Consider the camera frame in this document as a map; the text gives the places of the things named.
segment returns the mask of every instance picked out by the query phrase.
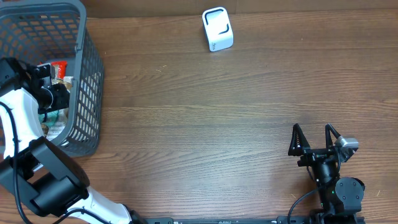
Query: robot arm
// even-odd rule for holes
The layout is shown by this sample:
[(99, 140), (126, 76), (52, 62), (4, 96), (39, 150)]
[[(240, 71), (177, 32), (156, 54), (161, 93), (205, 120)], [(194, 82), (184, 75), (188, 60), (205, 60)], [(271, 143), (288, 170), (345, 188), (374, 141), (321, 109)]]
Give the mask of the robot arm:
[[(69, 98), (69, 94), (65, 90), (61, 91), (62, 95), (52, 93), (51, 83), (43, 80), (49, 78), (49, 74), (43, 75), (42, 70), (48, 70), (48, 67), (34, 67), (29, 77), (15, 59), (0, 60), (0, 101), (11, 109), (19, 140), (19, 153), (14, 155), (11, 119), (7, 110), (0, 107), (6, 137), (4, 161), (0, 163), (0, 184), (15, 195), (13, 159), (17, 156), (19, 197), (36, 215), (59, 217), (70, 213), (70, 216), (89, 223), (128, 224), (133, 219), (140, 220), (137, 215), (130, 215), (124, 205), (110, 201), (90, 187), (84, 170), (43, 137), (39, 111), (67, 107), (60, 99)], [(45, 167), (48, 174), (30, 184), (28, 180), (41, 167)]]
[[(19, 152), (29, 146), (32, 140), (43, 136), (43, 130), (40, 126), (39, 115), (37, 114), (39, 105), (37, 100), (24, 88), (11, 90), (0, 98), (12, 111), (15, 117), (17, 133), (19, 137)], [(0, 107), (0, 117), (6, 138), (6, 150), (4, 158), (14, 157), (14, 136), (12, 135), (12, 126), (5, 108)]]
[[(336, 138), (333, 144), (332, 133)], [(326, 148), (311, 149), (299, 126), (293, 127), (289, 156), (300, 156), (297, 161), (299, 167), (312, 168), (314, 182), (321, 200), (322, 209), (312, 210), (309, 223), (359, 223), (356, 213), (362, 209), (361, 201), (364, 197), (365, 185), (357, 178), (340, 178), (340, 166), (347, 162), (359, 148), (355, 138), (344, 138), (331, 124), (325, 126)]]

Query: cable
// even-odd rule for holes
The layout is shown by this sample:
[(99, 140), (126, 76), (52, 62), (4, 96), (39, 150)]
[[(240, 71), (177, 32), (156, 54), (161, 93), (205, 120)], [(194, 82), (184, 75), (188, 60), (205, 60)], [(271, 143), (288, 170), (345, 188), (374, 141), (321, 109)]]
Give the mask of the cable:
[(324, 219), (325, 217), (327, 217), (328, 215), (331, 215), (331, 212), (330, 212), (330, 211), (327, 211), (327, 212), (325, 212), (323, 215), (321, 215), (320, 221), (322, 222), (323, 219)]
[(54, 96), (53, 96), (52, 92), (48, 88), (44, 88), (44, 86), (42, 86), (42, 88), (47, 90), (50, 93), (50, 95), (51, 95), (51, 104), (46, 108), (46, 110), (47, 110), (47, 109), (49, 109), (52, 106), (52, 103), (54, 103)]
[(11, 109), (3, 102), (0, 102), (0, 105), (6, 109), (8, 116), (10, 117), (11, 121), (11, 127), (12, 127), (12, 135), (14, 138), (12, 139), (14, 141), (14, 158), (12, 160), (13, 162), (13, 171), (12, 171), (12, 176), (14, 179), (14, 196), (15, 196), (15, 203), (17, 205), (17, 209), (19, 212), (19, 215), (21, 216), (22, 220), (26, 224), (32, 224), (32, 222), (29, 221), (29, 219), (26, 217), (24, 210), (22, 209), (21, 205), (21, 199), (19, 198), (19, 187), (18, 187), (18, 173), (17, 173), (17, 168), (18, 168), (18, 152), (19, 152), (19, 140), (18, 140), (18, 133), (17, 133), (17, 126), (15, 124), (15, 119), (14, 116), (12, 115)]
[(310, 171), (309, 166), (307, 166), (307, 172), (308, 172), (308, 174), (309, 174), (311, 180), (312, 180), (312, 181), (315, 181), (315, 180), (313, 179), (313, 177), (312, 177), (312, 174), (311, 174), (311, 171)]
[(87, 211), (87, 210), (85, 210), (85, 209), (82, 209), (82, 208), (77, 208), (77, 209), (74, 209), (74, 210), (72, 210), (72, 211), (70, 211), (70, 212), (64, 214), (63, 217), (61, 217), (60, 219), (58, 219), (58, 220), (57, 220), (56, 222), (54, 222), (53, 224), (59, 224), (60, 222), (62, 222), (64, 219), (68, 218), (68, 216), (70, 216), (71, 214), (73, 214), (73, 213), (75, 213), (75, 212), (85, 213), (85, 214), (87, 214), (87, 215), (89, 215), (89, 216), (95, 218), (95, 219), (98, 220), (100, 223), (109, 224), (109, 222), (106, 222), (106, 221), (102, 220), (99, 216), (95, 215), (94, 213), (91, 213), (91, 212), (89, 212), (89, 211)]
[(314, 194), (314, 193), (318, 192), (318, 191), (319, 191), (320, 189), (322, 189), (322, 188), (324, 188), (324, 185), (321, 186), (321, 187), (318, 187), (318, 188), (316, 188), (316, 189), (314, 189), (314, 190), (311, 190), (310, 192), (306, 193), (305, 195), (303, 195), (303, 196), (301, 196), (299, 199), (297, 199), (297, 200), (293, 203), (293, 205), (291, 206), (291, 208), (290, 208), (290, 210), (289, 210), (289, 213), (287, 214), (287, 223), (290, 223), (290, 217), (292, 216), (292, 212), (293, 212), (294, 207), (296, 207), (296, 205), (297, 205), (298, 203), (300, 203), (303, 199), (305, 199), (306, 197), (310, 196), (311, 194)]
[(47, 121), (47, 116), (48, 116), (48, 113), (47, 113), (47, 110), (46, 110), (46, 111), (44, 111), (43, 123), (45, 123)]
[[(17, 126), (15, 124), (15, 119), (14, 116), (12, 115), (12, 111), (11, 109), (3, 102), (0, 101), (0, 106), (4, 107), (4, 109), (7, 111), (9, 117), (10, 117), (10, 121), (11, 121), (11, 127), (12, 127), (12, 135), (13, 135), (13, 141), (14, 141), (14, 158), (12, 160), (12, 168), (13, 168), (13, 181), (14, 181), (14, 196), (15, 196), (15, 203), (17, 205), (17, 209), (19, 212), (19, 215), (21, 216), (22, 220), (26, 223), (26, 224), (33, 224), (25, 215), (24, 210), (22, 209), (22, 205), (21, 205), (21, 199), (19, 197), (19, 187), (18, 187), (18, 152), (19, 152), (19, 140), (18, 140), (18, 133), (17, 133)], [(58, 219), (56, 222), (54, 222), (54, 224), (58, 224), (60, 222), (62, 222), (64, 219), (68, 218), (71, 214), (75, 213), (75, 212), (81, 212), (81, 213), (86, 213), (87, 215), (95, 218), (96, 220), (98, 220), (101, 223), (104, 224), (109, 224), (109, 222), (106, 222), (104, 220), (102, 220), (99, 216), (95, 215), (94, 213), (91, 213), (87, 210), (84, 210), (82, 208), (78, 208), (78, 209), (74, 209), (66, 214), (64, 214), (63, 217), (61, 217), (60, 219)]]
[(340, 173), (341, 161), (340, 161), (340, 152), (338, 151), (337, 147), (335, 147), (335, 151), (337, 154), (337, 174), (336, 174), (337, 176)]

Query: item in basket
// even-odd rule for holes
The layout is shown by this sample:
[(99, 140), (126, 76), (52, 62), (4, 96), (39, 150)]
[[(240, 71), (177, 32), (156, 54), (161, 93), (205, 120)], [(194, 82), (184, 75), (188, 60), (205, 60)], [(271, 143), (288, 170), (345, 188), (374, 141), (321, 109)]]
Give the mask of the item in basket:
[(68, 108), (58, 110), (58, 116), (57, 119), (55, 120), (54, 124), (49, 127), (49, 132), (47, 133), (47, 139), (48, 140), (53, 140), (55, 139), (58, 135), (61, 134), (65, 126), (67, 125), (67, 111)]
[(66, 86), (66, 88), (69, 92), (72, 89), (72, 79), (73, 79), (73, 77), (64, 77), (63, 78), (63, 84)]
[(65, 73), (67, 72), (67, 61), (56, 61), (56, 62), (51, 62), (51, 65), (55, 69), (55, 79), (53, 79), (53, 84), (60, 83), (63, 81), (63, 78), (65, 77)]
[(47, 137), (47, 133), (49, 132), (49, 127), (45, 123), (42, 123), (41, 126), (44, 133), (44, 137)]
[(39, 121), (42, 126), (44, 136), (48, 138), (49, 131), (58, 121), (59, 111), (48, 112), (47, 114), (40, 114)]

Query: mesh basket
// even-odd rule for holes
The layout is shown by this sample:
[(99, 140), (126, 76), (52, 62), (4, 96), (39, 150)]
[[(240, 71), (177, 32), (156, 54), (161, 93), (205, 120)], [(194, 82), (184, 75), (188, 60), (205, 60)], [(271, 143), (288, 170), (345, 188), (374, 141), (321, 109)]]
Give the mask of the mesh basket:
[(104, 67), (78, 0), (0, 3), (0, 57), (33, 65), (66, 60), (72, 78), (68, 121), (52, 140), (69, 156), (93, 154), (100, 134)]

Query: wooden table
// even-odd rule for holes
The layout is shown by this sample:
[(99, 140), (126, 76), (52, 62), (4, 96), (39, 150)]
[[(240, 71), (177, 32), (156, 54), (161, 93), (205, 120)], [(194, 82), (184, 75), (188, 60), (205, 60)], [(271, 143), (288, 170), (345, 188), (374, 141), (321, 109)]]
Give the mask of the wooden table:
[[(106, 68), (101, 141), (76, 160), (144, 217), (274, 218), (314, 188), (287, 156), (293, 124), (315, 148), (331, 122), (360, 141), (341, 168), (366, 184), (360, 215), (398, 222), (397, 15), (238, 14), (234, 45), (216, 53), (200, 16), (90, 19)], [(0, 220), (21, 222), (0, 193)], [(310, 197), (294, 215), (315, 207)]]

